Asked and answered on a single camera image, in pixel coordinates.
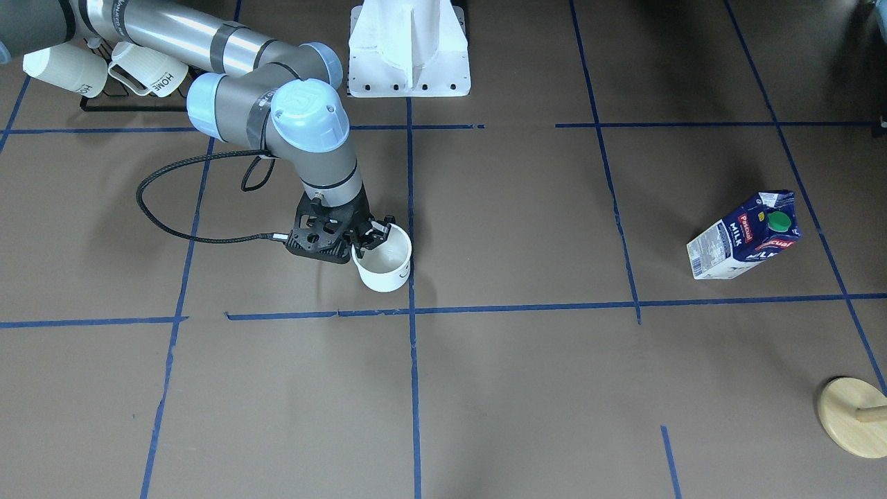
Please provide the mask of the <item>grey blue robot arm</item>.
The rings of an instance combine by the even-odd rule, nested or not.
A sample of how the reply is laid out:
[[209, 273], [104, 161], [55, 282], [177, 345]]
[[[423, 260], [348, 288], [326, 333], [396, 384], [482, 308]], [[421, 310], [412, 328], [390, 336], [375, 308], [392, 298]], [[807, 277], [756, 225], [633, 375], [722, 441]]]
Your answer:
[[240, 156], [291, 162], [304, 187], [294, 227], [215, 239], [282, 243], [295, 256], [346, 264], [389, 240], [395, 219], [371, 214], [337, 89], [343, 69], [321, 42], [299, 46], [266, 37], [232, 20], [171, 1], [3, 1], [2, 62], [61, 49], [85, 56], [98, 82], [70, 72], [53, 85], [98, 94], [108, 65], [73, 45], [76, 38], [125, 42], [171, 57], [202, 73], [191, 83], [186, 111], [194, 128], [241, 146]]

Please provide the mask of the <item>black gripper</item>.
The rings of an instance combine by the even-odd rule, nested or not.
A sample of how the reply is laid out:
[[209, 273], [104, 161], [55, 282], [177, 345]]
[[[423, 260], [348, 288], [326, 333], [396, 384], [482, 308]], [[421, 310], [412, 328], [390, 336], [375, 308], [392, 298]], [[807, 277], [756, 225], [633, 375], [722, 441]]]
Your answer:
[[338, 207], [326, 207], [308, 199], [304, 193], [285, 248], [295, 256], [333, 264], [351, 261], [351, 246], [373, 250], [389, 238], [395, 217], [374, 219], [367, 190], [360, 189], [352, 201]]

